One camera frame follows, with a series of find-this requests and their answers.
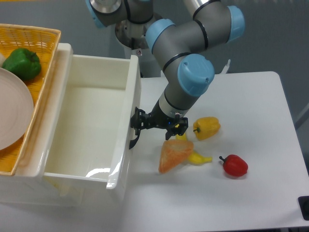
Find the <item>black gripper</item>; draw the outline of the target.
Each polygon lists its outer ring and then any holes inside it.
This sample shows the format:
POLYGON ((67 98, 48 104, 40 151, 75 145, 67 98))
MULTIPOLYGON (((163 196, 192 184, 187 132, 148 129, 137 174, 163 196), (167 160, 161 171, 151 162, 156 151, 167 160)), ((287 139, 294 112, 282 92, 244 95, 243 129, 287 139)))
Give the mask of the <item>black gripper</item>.
POLYGON ((135 135, 140 135, 141 130, 145 128, 166 129, 165 139, 169 140, 172 136, 184 135, 188 129, 188 118, 183 117, 180 119, 178 113, 174 116, 168 116, 159 106, 155 106, 146 119, 146 112, 135 107, 134 114, 130 119, 130 127, 134 129, 135 135))

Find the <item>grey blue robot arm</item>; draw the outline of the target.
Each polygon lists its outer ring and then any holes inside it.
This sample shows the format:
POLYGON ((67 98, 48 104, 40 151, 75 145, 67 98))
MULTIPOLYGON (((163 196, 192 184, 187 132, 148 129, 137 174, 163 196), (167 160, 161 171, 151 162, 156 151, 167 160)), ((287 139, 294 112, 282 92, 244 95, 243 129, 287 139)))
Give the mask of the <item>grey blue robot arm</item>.
POLYGON ((202 52, 229 43, 245 31, 245 19, 236 6, 219 0, 186 0, 192 19, 175 25, 156 19, 151 0, 88 0, 86 5, 98 27, 125 23, 123 45, 141 48, 139 39, 156 59, 168 84, 150 113, 135 109, 130 126, 139 136, 144 129, 165 129, 166 138, 183 135, 185 114, 214 79, 214 67, 202 52))

